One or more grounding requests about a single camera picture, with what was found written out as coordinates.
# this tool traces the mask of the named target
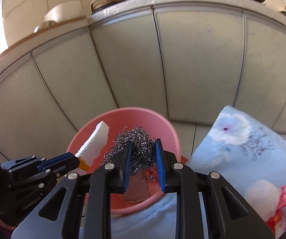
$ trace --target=fabric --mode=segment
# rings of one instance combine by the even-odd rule
[[[226,106],[187,163],[217,171],[242,195],[258,180],[286,185],[286,141],[251,116]]]
[[[286,185],[286,141],[246,113],[226,106],[187,165],[204,174],[221,173],[244,196],[258,180]],[[202,216],[206,220],[204,208]],[[175,239],[176,194],[167,194],[140,212],[113,218],[111,227],[112,239]]]

